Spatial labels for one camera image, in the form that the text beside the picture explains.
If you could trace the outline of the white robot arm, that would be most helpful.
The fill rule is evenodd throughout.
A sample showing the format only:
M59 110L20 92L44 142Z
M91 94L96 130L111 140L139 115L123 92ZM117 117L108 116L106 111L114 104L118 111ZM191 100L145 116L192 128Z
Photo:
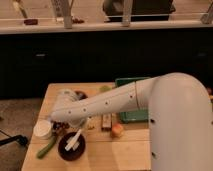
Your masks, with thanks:
M132 82L96 96L61 100L51 112L58 122L136 111L149 115L152 171L213 171L213 109L204 85L184 73Z

